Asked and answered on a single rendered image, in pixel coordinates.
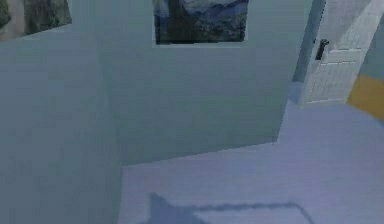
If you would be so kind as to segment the blue mountain framed picture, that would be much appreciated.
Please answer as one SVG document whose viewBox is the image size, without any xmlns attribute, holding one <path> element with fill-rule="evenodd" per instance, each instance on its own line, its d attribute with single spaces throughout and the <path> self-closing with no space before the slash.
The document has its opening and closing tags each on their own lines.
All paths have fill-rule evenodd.
<svg viewBox="0 0 384 224">
<path fill-rule="evenodd" d="M 243 42 L 249 0 L 152 0 L 156 45 Z"/>
</svg>

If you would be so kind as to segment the white panelled room door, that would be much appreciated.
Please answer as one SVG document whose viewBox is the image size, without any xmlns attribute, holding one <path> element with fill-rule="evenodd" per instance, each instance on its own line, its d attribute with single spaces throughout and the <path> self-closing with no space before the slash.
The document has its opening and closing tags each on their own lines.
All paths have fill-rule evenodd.
<svg viewBox="0 0 384 224">
<path fill-rule="evenodd" d="M 384 0 L 325 0 L 301 96 L 302 107 L 344 104 L 384 15 Z M 329 44 L 321 60 L 322 39 Z"/>
</svg>

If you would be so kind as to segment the grey rocky framed picture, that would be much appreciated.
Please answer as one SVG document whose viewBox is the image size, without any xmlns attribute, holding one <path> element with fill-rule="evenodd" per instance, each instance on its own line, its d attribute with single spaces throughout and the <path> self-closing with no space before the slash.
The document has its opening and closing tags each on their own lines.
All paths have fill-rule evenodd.
<svg viewBox="0 0 384 224">
<path fill-rule="evenodd" d="M 0 0 L 0 42 L 71 23 L 67 0 Z"/>
</svg>

